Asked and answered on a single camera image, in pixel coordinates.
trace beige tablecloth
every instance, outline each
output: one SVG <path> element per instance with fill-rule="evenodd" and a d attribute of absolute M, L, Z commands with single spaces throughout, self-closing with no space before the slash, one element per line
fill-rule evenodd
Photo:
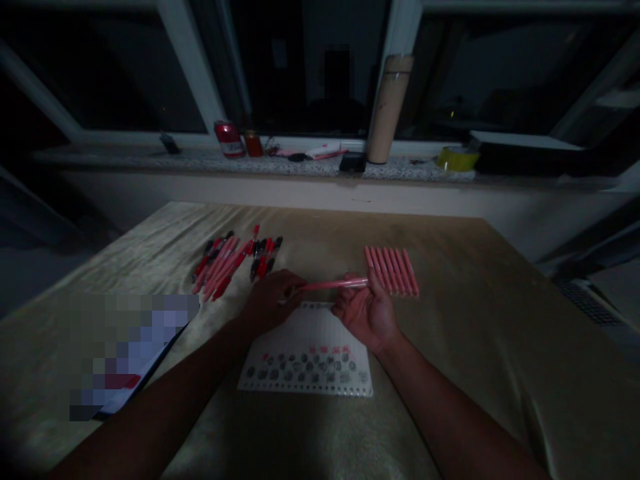
<path fill-rule="evenodd" d="M 20 462 L 44 471 L 99 426 L 60 420 L 57 294 L 190 293 L 206 240 L 229 229 L 248 239 L 256 223 L 261 236 L 285 238 L 277 267 L 309 281 L 362 271 L 364 244 L 407 248 L 423 294 L 394 304 L 428 360 L 555 478 L 638 476 L 638 371 L 486 222 L 195 203 L 166 205 L 0 322 L 4 433 Z M 201 306 L 156 376 L 238 312 L 248 268 Z M 165 476 L 439 478 L 393 384 L 369 361 L 372 399 L 240 392 L 238 365 Z"/>

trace human hand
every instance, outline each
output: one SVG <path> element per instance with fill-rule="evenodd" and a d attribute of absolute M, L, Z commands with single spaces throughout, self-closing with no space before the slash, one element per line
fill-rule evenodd
<path fill-rule="evenodd" d="M 235 321 L 239 323 L 242 331 L 254 340 L 284 323 L 300 305 L 305 292 L 296 293 L 283 305 L 278 302 L 280 296 L 288 297 L 294 287 L 306 284 L 306 280 L 289 270 L 273 272 L 254 285 L 245 307 Z"/>
<path fill-rule="evenodd" d="M 356 277 L 354 273 L 345 275 L 346 280 Z M 391 297 L 380 284 L 373 269 L 369 269 L 368 278 L 367 287 L 339 288 L 331 312 L 354 337 L 377 355 L 402 333 L 395 320 Z"/>

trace roll of tape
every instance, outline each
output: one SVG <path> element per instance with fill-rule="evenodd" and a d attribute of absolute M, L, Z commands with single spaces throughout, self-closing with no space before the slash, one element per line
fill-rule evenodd
<path fill-rule="evenodd" d="M 480 154 L 466 147 L 444 147 L 438 156 L 438 167 L 444 170 L 469 171 L 473 169 Z"/>

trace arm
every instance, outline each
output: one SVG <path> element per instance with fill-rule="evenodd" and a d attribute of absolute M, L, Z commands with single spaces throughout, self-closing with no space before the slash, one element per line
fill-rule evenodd
<path fill-rule="evenodd" d="M 278 297 L 300 277 L 282 270 L 258 282 L 238 318 L 144 389 L 50 472 L 50 478 L 160 477 L 229 368 L 254 338 L 280 325 L 302 301 Z"/>
<path fill-rule="evenodd" d="M 444 478 L 549 478 L 512 436 L 402 335 L 391 298 L 373 271 L 368 287 L 339 290 L 333 313 L 380 360 Z"/>

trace window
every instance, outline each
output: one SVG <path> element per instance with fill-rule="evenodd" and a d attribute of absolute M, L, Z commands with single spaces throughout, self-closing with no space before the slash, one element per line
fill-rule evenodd
<path fill-rule="evenodd" d="M 157 145 L 162 130 L 216 148 L 215 122 L 231 119 L 285 149 L 337 137 L 362 151 L 397 53 L 415 62 L 392 155 L 436 155 L 472 129 L 598 152 L 640 105 L 636 0 L 3 5 L 0 67 L 72 143 Z M 586 168 L 613 172 L 603 162 Z"/>
<path fill-rule="evenodd" d="M 396 137 L 547 135 L 635 24 L 624 17 L 425 14 Z"/>
<path fill-rule="evenodd" d="M 192 0 L 191 8 L 227 116 L 241 128 L 366 138 L 389 4 Z"/>
<path fill-rule="evenodd" d="M 1 24 L 82 128 L 206 133 L 157 13 L 11 9 Z"/>

